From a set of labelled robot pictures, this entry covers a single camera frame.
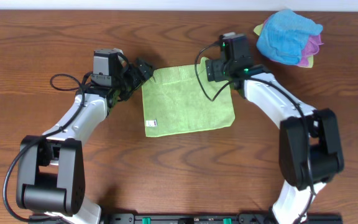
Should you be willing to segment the green microfiber cloth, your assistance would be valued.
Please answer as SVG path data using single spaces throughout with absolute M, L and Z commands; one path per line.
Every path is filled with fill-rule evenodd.
M 230 88 L 212 98 L 226 82 L 209 82 L 206 57 L 197 67 L 160 68 L 142 86 L 145 135 L 150 138 L 230 127 L 235 120 Z

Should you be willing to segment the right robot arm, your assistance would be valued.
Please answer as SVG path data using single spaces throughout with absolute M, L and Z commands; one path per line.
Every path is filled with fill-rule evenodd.
M 284 183 L 267 212 L 240 214 L 238 223 L 342 223 L 336 214 L 309 214 L 320 192 L 344 169 L 337 118 L 292 95 L 264 65 L 256 65 L 244 34 L 223 34 L 213 43 L 219 59 L 207 60 L 210 82 L 225 82 L 258 106 L 279 128 L 279 166 Z

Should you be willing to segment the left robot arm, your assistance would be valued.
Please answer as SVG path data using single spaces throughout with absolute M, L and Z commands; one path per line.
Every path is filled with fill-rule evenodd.
M 26 136 L 9 172 L 18 168 L 16 204 L 37 214 L 28 223 L 99 223 L 101 207 L 85 195 L 83 146 L 118 102 L 152 78 L 141 58 L 130 63 L 120 49 L 94 51 L 93 69 L 74 79 L 75 100 L 65 115 L 40 136 Z

